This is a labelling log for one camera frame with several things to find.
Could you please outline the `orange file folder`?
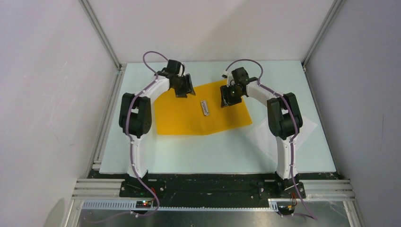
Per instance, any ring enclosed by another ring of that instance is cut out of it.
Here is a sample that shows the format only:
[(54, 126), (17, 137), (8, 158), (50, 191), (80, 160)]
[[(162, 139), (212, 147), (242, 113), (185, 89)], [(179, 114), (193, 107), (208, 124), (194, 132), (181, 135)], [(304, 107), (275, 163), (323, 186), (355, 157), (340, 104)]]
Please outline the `orange file folder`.
[[(153, 103), (159, 135), (209, 135), (252, 124), (244, 102), (222, 108), (220, 87), (225, 80), (195, 87), (195, 96), (177, 98), (173, 90)], [(201, 101), (206, 100), (209, 116), (204, 116)]]

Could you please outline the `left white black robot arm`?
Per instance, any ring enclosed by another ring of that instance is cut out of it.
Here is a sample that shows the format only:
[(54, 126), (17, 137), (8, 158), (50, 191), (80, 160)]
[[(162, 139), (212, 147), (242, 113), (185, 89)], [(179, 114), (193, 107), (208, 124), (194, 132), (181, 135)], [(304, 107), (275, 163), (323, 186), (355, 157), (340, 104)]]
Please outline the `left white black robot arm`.
[(130, 140), (130, 167), (127, 174), (137, 178), (131, 184), (131, 191), (138, 197), (145, 196), (149, 191), (148, 182), (142, 180), (148, 168), (141, 157), (144, 153), (141, 141), (152, 127), (152, 104), (169, 90), (173, 90), (177, 98), (196, 95), (191, 76), (185, 73), (185, 65), (180, 61), (168, 60), (167, 66), (155, 72), (148, 85), (137, 93), (124, 93), (122, 96), (119, 126)]

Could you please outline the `metal folder clip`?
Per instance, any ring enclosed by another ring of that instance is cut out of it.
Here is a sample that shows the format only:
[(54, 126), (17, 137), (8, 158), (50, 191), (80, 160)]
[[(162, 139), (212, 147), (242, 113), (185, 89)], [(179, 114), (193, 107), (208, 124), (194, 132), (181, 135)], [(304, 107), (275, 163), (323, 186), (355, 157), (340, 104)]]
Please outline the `metal folder clip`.
[(201, 107), (202, 107), (202, 111), (204, 116), (209, 116), (209, 108), (207, 105), (207, 101), (206, 100), (202, 100), (201, 102)]

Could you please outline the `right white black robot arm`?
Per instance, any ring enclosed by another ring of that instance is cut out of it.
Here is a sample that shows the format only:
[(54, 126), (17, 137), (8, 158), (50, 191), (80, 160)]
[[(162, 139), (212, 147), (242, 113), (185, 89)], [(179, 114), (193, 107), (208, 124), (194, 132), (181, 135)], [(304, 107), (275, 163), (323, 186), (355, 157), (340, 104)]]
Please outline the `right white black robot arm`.
[(249, 77), (245, 68), (224, 72), (227, 80), (220, 87), (221, 107), (242, 102), (251, 97), (267, 108), (268, 127), (276, 138), (278, 166), (275, 171), (275, 194), (281, 198), (295, 198), (299, 192), (299, 175), (295, 165), (296, 138), (303, 119), (295, 94), (280, 94), (263, 85), (256, 77)]

